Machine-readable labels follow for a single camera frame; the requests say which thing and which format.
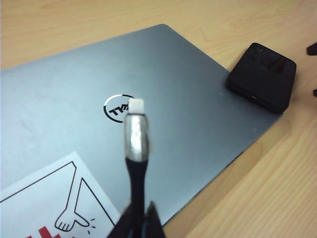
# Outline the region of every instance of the silver laptop lid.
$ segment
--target silver laptop lid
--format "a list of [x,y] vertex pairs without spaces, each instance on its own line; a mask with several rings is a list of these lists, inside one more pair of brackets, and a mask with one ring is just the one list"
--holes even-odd
[[146,203],[165,223],[278,118],[228,91],[227,75],[163,24],[3,70],[1,188],[76,151],[122,212],[119,122],[129,96],[142,98],[154,148]]

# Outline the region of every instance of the wooden table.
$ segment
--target wooden table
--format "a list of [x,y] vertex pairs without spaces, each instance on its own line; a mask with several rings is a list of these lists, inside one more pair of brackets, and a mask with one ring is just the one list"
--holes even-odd
[[1,68],[166,23],[231,70],[252,42],[297,63],[290,107],[164,229],[317,238],[316,0],[2,0]]

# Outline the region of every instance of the black device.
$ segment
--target black device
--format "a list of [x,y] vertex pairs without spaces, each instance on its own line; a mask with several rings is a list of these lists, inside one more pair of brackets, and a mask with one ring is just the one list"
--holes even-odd
[[252,43],[229,74],[226,85],[270,111],[282,113],[289,105],[295,72],[295,62]]

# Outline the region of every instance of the sticker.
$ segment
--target sticker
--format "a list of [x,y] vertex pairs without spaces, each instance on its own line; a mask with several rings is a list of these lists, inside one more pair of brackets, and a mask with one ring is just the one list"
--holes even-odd
[[106,237],[120,215],[76,152],[1,191],[3,238]]

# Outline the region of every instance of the wood grain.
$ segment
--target wood grain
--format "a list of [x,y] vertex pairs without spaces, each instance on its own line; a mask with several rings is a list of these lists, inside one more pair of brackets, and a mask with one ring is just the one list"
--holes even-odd
[[164,226],[167,237],[317,238],[316,0],[3,0],[1,68],[166,23],[231,70],[252,42],[297,63],[289,109]]

